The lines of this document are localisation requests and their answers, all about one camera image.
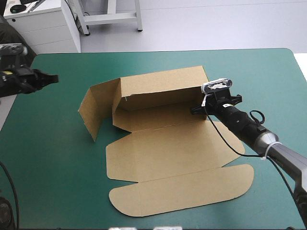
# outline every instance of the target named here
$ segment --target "black cable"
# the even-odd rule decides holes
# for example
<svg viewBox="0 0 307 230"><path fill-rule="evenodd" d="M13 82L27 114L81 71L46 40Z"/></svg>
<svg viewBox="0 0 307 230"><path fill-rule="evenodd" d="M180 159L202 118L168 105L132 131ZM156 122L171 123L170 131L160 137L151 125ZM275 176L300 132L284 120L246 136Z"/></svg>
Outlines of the black cable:
<svg viewBox="0 0 307 230"><path fill-rule="evenodd" d="M291 194L291 197L292 197L292 199L293 199L293 201L294 201L294 203L295 203L295 206L296 206L296 208L297 208L299 214L301 215L301 209L299 208L299 206L298 206L298 204L297 204L297 202L296 202L296 199L295 199L295 197L294 197L294 193L292 192L292 189L291 189L289 183L287 182L287 180L286 180L284 174L283 174L282 171L279 169L279 167L277 166L277 164L276 164L270 157L267 157L267 159L272 163L272 165L275 167L275 169L277 170L277 172L279 173L279 175L282 177L283 182L284 182L285 185L287 186L287 189L289 190L289 193Z"/></svg>
<svg viewBox="0 0 307 230"><path fill-rule="evenodd" d="M219 129L216 127L216 125L214 124L214 122L212 121L211 117L209 115L207 115L208 119L210 120L211 124L213 125L213 127L215 128L216 132L220 135L220 137L223 139L223 141L225 142L225 144L233 151L235 152L236 154L238 154L239 156L242 156L242 157L261 157L259 155L245 155L245 154L242 154L242 153L239 153L237 152L231 145L228 144L228 142L225 140L225 138L223 137L223 135L221 134L221 132L219 131Z"/></svg>
<svg viewBox="0 0 307 230"><path fill-rule="evenodd" d="M233 151L235 152L236 154L238 154L239 156L242 156L242 157L261 157L259 155L245 155L245 154L242 154L242 153L239 153L237 152L231 145L228 144L228 142L225 140L225 138L223 137L223 135L221 134L221 132L218 130L218 128L216 127L216 125L214 124L214 122L212 121L211 117L208 115L207 113L207 110L206 110L206 107L204 106L204 110L205 110L205 113L207 114L207 117L208 119L210 120L211 124L213 125L213 127L215 128L215 130L217 131L217 133L220 135L220 137L223 139L223 141L225 142L225 144ZM295 197L294 197L294 193L292 192L292 189L289 185L289 183L287 182L284 174L282 173L282 171L278 168L278 166L276 165L276 163L270 158L270 157L267 157L267 159L272 163L272 165L275 167L275 169L277 170L277 172L279 173L279 175L281 176L281 178L283 179L283 182L284 184L286 185L287 189L289 190L289 193L295 203L295 206L298 210L298 212L301 214L301 211L300 211L300 208L295 200Z"/></svg>
<svg viewBox="0 0 307 230"><path fill-rule="evenodd" d="M13 180L12 180L10 174L9 174L9 171L7 170L7 168L5 167L5 165L1 161L0 161L0 165L1 165L2 169L3 169L3 171L5 172L5 175L9 179L9 182L10 182L12 190L13 190L14 199L15 199L15 205L16 205L16 230L19 230L19 204L18 204L18 198L17 198L16 189L15 189Z"/></svg>
<svg viewBox="0 0 307 230"><path fill-rule="evenodd" d="M71 9L71 6L69 5L69 3L67 2L67 0L64 0L65 2L66 2L66 4L67 4L67 6L68 6L68 8L69 8L69 10L71 11L71 15L72 15L72 18L73 18L73 20L75 21L75 24L76 24L76 27L77 27L77 29L78 29L78 31L82 34L82 31L80 30L80 28L81 28L81 26L77 26L77 18L78 18L78 16L75 18L75 14L74 14L74 12L72 11L72 9Z"/></svg>

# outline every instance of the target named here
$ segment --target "cabinet drawer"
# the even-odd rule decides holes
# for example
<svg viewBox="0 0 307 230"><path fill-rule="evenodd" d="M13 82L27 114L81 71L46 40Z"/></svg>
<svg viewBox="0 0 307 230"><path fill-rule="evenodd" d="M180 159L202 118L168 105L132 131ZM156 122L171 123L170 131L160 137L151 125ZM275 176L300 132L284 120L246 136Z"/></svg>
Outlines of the cabinet drawer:
<svg viewBox="0 0 307 230"><path fill-rule="evenodd" d="M72 39L31 46L37 54L52 54L52 53L78 53L78 49Z"/></svg>
<svg viewBox="0 0 307 230"><path fill-rule="evenodd" d="M10 18L7 21L19 33L66 25L62 11Z"/></svg>
<svg viewBox="0 0 307 230"><path fill-rule="evenodd" d="M72 39L66 25L21 33L29 46Z"/></svg>

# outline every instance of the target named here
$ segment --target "unfolded cardboard box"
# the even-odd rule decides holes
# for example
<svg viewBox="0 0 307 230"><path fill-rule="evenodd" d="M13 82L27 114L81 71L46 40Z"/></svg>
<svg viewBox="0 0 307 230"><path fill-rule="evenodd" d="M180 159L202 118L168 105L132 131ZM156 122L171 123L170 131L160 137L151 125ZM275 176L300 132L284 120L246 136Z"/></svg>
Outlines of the unfolded cardboard box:
<svg viewBox="0 0 307 230"><path fill-rule="evenodd" d="M202 102L208 79L202 66L123 77L90 87L79 109L96 140L103 119L131 132L106 148L110 179L138 182L115 188L109 198L120 212L148 216L230 200L252 184L249 165L235 160L203 115L189 109ZM220 122L237 151L242 143Z"/></svg>

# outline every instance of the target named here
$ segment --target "green tabletop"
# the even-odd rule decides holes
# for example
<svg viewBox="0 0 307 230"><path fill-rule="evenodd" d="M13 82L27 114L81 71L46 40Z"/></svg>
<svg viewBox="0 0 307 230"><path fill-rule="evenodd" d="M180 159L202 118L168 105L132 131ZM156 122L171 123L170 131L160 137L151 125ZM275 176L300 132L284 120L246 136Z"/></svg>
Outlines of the green tabletop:
<svg viewBox="0 0 307 230"><path fill-rule="evenodd" d="M287 49L39 55L33 68L59 74L60 83L18 95L0 132L0 159L16 185L21 228L303 228L279 174L260 159L231 163L255 169L252 187L231 201L144 218L125 216L111 205L109 191L130 182L107 178L105 147L128 132L108 119L92 141L77 112L87 89L122 76L196 65L205 67L210 80L230 78L232 93L243 96L238 108L261 110L281 142L307 156L307 84ZM246 153L252 153L247 146ZM2 172L0 189L13 203Z"/></svg>

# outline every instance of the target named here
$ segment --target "metal frame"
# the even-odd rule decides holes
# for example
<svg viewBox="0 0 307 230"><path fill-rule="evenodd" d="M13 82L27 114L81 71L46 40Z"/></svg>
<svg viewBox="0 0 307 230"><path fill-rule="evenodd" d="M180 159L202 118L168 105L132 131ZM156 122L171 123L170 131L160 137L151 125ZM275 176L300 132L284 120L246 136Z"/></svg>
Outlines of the metal frame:
<svg viewBox="0 0 307 230"><path fill-rule="evenodd" d="M107 0L107 14L85 15L81 0L73 0L81 28L85 35L89 35L89 25L126 23L136 21L138 31L143 30L140 0L135 0L135 12L116 13L116 0Z"/></svg>

